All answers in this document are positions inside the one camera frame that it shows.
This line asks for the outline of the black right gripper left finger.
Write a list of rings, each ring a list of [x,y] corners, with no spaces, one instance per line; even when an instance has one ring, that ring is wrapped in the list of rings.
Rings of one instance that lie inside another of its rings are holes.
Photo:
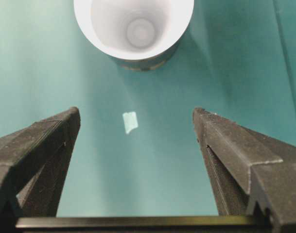
[[[79,130],[71,107],[0,138],[0,233],[18,217],[56,216]]]

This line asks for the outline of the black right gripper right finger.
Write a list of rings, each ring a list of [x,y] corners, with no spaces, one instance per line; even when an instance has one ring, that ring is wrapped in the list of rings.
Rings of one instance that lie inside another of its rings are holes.
[[[265,217],[296,233],[296,147],[195,108],[192,122],[222,216]]]

